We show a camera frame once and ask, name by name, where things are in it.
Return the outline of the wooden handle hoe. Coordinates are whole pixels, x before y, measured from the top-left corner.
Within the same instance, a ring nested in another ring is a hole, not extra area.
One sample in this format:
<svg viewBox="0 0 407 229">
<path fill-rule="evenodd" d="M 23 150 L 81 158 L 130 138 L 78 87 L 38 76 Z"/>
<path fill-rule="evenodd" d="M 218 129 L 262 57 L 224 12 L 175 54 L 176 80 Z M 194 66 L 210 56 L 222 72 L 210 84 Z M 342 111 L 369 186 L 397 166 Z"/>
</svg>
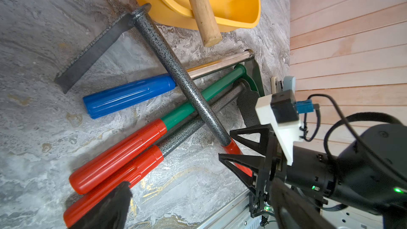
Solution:
<svg viewBox="0 0 407 229">
<path fill-rule="evenodd" d="M 189 0 L 197 23 L 202 43 L 212 47 L 222 41 L 222 35 L 217 25 L 209 0 Z"/>
</svg>

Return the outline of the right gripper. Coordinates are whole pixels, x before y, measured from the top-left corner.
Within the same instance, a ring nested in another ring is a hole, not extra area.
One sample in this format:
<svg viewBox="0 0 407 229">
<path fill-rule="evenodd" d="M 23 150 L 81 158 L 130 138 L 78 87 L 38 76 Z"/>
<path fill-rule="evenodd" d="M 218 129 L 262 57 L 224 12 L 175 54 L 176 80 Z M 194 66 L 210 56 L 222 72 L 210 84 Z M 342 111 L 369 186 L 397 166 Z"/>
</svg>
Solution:
<svg viewBox="0 0 407 229">
<path fill-rule="evenodd" d="M 265 207 L 271 205 L 272 181 L 275 178 L 283 180 L 287 170 L 287 159 L 280 142 L 270 125 L 231 130 L 230 136 L 263 155 L 219 154 L 218 158 L 253 193 L 251 215 L 269 215 L 271 209 Z"/>
</svg>

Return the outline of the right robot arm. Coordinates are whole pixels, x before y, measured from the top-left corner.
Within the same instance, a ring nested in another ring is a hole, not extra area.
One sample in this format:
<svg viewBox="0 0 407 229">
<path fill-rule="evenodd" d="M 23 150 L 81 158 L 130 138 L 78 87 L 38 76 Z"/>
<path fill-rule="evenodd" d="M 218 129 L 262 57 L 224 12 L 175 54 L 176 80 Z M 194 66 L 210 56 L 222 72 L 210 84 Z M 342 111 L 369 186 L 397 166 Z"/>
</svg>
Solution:
<svg viewBox="0 0 407 229">
<path fill-rule="evenodd" d="M 329 229 L 318 210 L 323 198 L 380 215 L 386 229 L 407 226 L 407 128 L 385 113 L 363 112 L 348 122 L 374 121 L 338 156 L 302 147 L 293 148 L 289 165 L 278 153 L 278 141 L 269 126 L 232 131 L 232 135 L 259 133 L 260 142 L 243 140 L 257 152 L 220 154 L 219 160 L 249 189 L 252 217 L 269 213 L 281 229 Z"/>
</svg>

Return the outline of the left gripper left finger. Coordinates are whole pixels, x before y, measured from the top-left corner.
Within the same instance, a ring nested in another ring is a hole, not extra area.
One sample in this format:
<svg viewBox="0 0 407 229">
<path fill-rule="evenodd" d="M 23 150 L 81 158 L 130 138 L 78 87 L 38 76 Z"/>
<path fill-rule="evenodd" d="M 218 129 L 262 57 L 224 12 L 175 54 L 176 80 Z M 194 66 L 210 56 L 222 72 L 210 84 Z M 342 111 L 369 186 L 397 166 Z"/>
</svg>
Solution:
<svg viewBox="0 0 407 229">
<path fill-rule="evenodd" d="M 132 193 L 130 183 L 122 182 L 69 229 L 123 229 Z"/>
</svg>

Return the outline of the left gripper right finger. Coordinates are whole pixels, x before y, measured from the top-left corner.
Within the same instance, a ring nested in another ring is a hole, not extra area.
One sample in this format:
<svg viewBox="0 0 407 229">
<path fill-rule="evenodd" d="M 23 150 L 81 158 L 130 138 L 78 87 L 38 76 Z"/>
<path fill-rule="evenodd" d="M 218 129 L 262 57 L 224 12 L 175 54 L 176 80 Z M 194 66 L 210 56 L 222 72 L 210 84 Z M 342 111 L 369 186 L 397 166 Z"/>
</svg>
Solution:
<svg viewBox="0 0 407 229">
<path fill-rule="evenodd" d="M 270 204 L 280 229 L 333 229 L 305 200 L 289 189 L 280 179 L 271 182 Z"/>
</svg>

